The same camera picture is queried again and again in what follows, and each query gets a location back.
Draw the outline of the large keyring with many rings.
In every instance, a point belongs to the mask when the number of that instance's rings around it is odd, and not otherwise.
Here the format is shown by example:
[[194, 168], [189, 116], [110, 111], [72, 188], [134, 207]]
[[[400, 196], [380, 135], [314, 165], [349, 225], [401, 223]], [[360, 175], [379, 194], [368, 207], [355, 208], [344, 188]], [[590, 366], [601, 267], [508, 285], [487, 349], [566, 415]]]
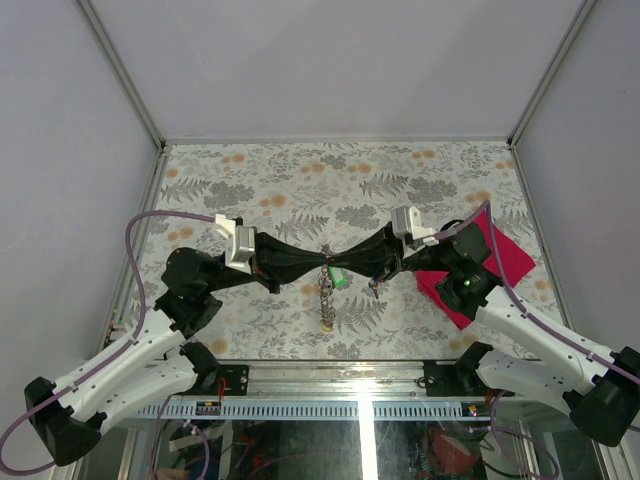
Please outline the large keyring with many rings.
[[334, 283], [327, 264], [320, 267], [318, 275], [318, 288], [320, 299], [321, 327], [325, 332], [332, 332], [335, 323], [335, 308], [333, 305]]

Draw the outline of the green key tag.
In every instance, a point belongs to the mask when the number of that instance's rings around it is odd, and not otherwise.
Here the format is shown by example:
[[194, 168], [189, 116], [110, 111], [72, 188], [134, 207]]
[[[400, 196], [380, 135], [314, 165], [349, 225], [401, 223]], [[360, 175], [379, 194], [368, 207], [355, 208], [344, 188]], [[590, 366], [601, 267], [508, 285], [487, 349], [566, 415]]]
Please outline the green key tag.
[[342, 288], [346, 284], [347, 277], [342, 269], [330, 267], [328, 273], [335, 288]]

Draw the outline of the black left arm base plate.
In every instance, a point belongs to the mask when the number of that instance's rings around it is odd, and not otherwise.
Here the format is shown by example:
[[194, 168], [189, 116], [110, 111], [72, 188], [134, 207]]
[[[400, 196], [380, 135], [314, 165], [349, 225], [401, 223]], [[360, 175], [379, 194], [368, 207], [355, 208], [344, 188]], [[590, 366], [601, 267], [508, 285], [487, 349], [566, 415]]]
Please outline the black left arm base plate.
[[227, 364], [218, 368], [216, 374], [217, 394], [220, 398], [246, 396], [248, 393], [250, 367], [243, 364]]

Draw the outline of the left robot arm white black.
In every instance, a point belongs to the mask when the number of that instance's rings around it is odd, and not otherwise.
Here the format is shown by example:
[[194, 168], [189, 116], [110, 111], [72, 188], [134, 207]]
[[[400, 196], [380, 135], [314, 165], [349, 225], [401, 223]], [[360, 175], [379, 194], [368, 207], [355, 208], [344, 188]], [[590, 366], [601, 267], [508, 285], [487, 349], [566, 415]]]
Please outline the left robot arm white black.
[[164, 294], [143, 307], [136, 325], [75, 370], [24, 389], [29, 422], [54, 465], [89, 453], [111, 428], [139, 409], [179, 393], [208, 394], [219, 381], [218, 362], [194, 336], [222, 307], [214, 292], [259, 283], [271, 293], [325, 264], [253, 227], [218, 226], [218, 256], [182, 247], [166, 262]]

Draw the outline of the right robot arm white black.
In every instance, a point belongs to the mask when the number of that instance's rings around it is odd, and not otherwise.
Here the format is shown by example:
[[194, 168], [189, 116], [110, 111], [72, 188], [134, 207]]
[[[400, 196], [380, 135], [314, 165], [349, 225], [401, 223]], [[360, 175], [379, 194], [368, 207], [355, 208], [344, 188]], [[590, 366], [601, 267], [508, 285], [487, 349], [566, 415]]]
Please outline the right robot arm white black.
[[639, 413], [639, 353], [613, 350], [557, 323], [519, 297], [502, 273], [484, 263], [499, 254], [492, 234], [475, 223], [451, 221], [429, 240], [386, 226], [349, 250], [330, 256], [332, 267], [382, 283], [399, 272], [444, 273], [436, 291], [447, 308], [514, 340], [539, 364], [527, 367], [489, 347], [474, 347], [456, 369], [467, 394], [484, 388], [533, 398], [567, 415], [590, 439], [614, 447]]

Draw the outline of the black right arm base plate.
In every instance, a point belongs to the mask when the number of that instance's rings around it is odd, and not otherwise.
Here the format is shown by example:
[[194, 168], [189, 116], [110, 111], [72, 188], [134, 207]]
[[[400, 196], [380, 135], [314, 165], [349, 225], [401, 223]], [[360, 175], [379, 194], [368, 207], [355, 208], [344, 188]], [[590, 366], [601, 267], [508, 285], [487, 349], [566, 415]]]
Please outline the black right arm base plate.
[[428, 397], [460, 397], [467, 395], [463, 372], [452, 362], [425, 360], [424, 389]]

